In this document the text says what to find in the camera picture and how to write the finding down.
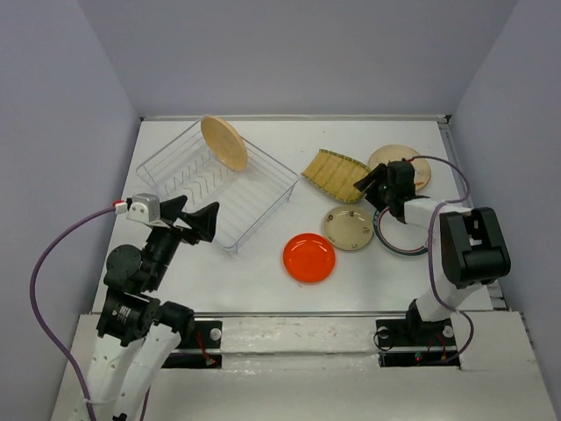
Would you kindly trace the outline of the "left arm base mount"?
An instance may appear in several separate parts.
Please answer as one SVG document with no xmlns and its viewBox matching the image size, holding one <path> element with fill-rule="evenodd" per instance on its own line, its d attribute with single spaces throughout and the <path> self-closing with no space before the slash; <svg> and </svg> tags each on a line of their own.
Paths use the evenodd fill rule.
<svg viewBox="0 0 561 421">
<path fill-rule="evenodd" d="M 223 322 L 218 319 L 197 319 L 189 339 L 183 339 L 163 364 L 164 369 L 219 369 L 223 355 L 221 342 Z"/>
</svg>

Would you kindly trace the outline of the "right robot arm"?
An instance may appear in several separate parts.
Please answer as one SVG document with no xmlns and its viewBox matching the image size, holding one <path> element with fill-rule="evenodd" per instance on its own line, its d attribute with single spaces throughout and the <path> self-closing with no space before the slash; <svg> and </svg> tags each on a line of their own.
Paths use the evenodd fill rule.
<svg viewBox="0 0 561 421">
<path fill-rule="evenodd" d="M 400 334 L 415 343 L 436 333 L 459 306 L 511 269 L 495 211 L 467 208 L 466 198 L 437 201 L 417 194 L 415 157 L 379 164 L 355 182 L 377 211 L 427 233 L 429 288 L 409 305 Z"/>
</svg>

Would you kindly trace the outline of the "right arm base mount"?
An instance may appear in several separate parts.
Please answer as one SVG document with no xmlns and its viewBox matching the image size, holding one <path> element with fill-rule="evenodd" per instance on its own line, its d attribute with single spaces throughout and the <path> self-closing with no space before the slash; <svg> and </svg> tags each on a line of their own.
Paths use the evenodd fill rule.
<svg viewBox="0 0 561 421">
<path fill-rule="evenodd" d="M 378 319 L 373 344 L 381 367 L 459 366 L 458 357 L 444 362 L 458 350 L 450 319 L 416 331 L 405 318 Z"/>
</svg>

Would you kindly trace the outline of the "white wire dish rack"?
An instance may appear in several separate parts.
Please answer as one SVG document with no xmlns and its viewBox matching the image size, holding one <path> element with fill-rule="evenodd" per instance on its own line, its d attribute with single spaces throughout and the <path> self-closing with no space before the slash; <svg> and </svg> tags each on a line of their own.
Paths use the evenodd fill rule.
<svg viewBox="0 0 561 421">
<path fill-rule="evenodd" d="M 198 118 L 136 168 L 162 201 L 185 195 L 187 213 L 220 203 L 216 243 L 227 252 L 239 248 L 289 200 L 297 174 L 246 141 L 246 168 L 228 168 L 202 134 Z"/>
</svg>

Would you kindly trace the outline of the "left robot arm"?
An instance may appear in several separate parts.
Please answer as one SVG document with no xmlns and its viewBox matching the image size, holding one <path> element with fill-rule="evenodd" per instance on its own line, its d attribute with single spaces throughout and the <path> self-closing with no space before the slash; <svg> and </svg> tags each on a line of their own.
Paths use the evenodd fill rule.
<svg viewBox="0 0 561 421">
<path fill-rule="evenodd" d="M 107 288 L 96 325 L 96 341 L 73 420 L 133 420 L 157 372 L 178 345 L 190 339 L 195 315 L 190 308 L 161 302 L 158 289 L 181 244 L 212 242 L 219 204 L 192 213 L 188 199 L 160 201 L 142 193 L 114 203 L 116 214 L 149 228 L 142 247 L 125 244 L 108 255 Z"/>
</svg>

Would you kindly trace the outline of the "tan round plate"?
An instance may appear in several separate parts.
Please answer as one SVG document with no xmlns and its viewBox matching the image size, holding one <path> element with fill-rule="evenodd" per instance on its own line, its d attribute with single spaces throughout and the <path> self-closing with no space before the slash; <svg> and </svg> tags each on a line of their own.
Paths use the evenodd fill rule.
<svg viewBox="0 0 561 421">
<path fill-rule="evenodd" d="M 248 163 L 245 142 L 230 123 L 217 116 L 204 117 L 201 133 L 220 162 L 233 171 L 245 171 Z"/>
</svg>

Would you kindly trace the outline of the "woven bamboo tray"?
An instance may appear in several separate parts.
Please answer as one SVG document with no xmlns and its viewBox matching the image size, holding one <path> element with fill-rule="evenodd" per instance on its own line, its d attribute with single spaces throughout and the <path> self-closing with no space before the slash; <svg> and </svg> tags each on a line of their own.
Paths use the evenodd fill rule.
<svg viewBox="0 0 561 421">
<path fill-rule="evenodd" d="M 342 203 L 358 203 L 364 194 L 354 184 L 370 173 L 370 168 L 349 156 L 320 149 L 302 176 L 322 192 Z"/>
</svg>

